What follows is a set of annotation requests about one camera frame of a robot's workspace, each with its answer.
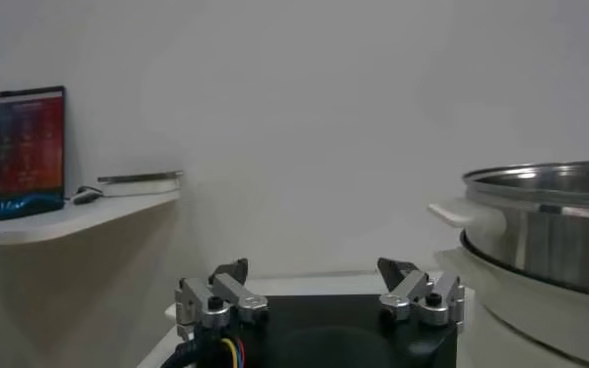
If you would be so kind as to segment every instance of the wall shelf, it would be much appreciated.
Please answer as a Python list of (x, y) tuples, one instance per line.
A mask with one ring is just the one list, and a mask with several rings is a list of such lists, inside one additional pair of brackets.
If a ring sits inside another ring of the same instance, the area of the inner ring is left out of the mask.
[(131, 197), (100, 198), (94, 203), (41, 215), (0, 221), (0, 246), (61, 238), (136, 212), (172, 202), (179, 192)]

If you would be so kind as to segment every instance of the silver metal bracket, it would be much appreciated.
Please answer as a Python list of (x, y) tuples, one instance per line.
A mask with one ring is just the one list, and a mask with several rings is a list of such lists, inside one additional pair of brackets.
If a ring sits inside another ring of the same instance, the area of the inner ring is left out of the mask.
[(394, 321), (405, 321), (410, 317), (414, 300), (429, 294), (432, 286), (433, 283), (428, 274), (414, 270), (394, 290), (382, 294), (379, 302), (383, 310), (391, 314)]
[(462, 328), (465, 308), (465, 287), (458, 276), (444, 273), (432, 292), (418, 302), (421, 322), (444, 326), (450, 321)]
[(269, 309), (267, 298), (253, 294), (226, 273), (214, 276), (212, 291), (215, 295), (236, 305), (242, 322), (260, 324), (267, 318)]
[(230, 304), (216, 297), (199, 279), (181, 280), (174, 300), (178, 334), (183, 339), (192, 331), (190, 326), (197, 323), (212, 329), (225, 327), (230, 322)]

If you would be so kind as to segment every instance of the laptop screen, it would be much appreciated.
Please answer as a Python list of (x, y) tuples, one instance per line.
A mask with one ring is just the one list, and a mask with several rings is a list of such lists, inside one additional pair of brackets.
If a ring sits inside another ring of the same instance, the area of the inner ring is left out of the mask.
[(0, 198), (63, 196), (65, 89), (0, 92)]

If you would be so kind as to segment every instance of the blue object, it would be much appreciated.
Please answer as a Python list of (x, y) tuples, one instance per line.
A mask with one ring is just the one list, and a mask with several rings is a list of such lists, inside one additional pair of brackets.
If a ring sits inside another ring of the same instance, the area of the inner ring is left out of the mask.
[(21, 197), (0, 201), (0, 220), (36, 215), (60, 210), (65, 201), (54, 194), (27, 194)]

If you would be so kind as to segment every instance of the pot rim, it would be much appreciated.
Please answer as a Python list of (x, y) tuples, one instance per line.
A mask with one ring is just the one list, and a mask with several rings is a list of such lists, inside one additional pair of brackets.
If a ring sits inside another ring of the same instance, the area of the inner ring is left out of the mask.
[(493, 194), (503, 198), (535, 202), (547, 205), (571, 205), (589, 207), (589, 192), (567, 191), (547, 188), (524, 188), (518, 186), (501, 185), (483, 182), (481, 180), (514, 175), (540, 175), (544, 173), (581, 173), (589, 172), (589, 161), (529, 163), (508, 166), (498, 166), (470, 171), (463, 175), (462, 179), (469, 189)]

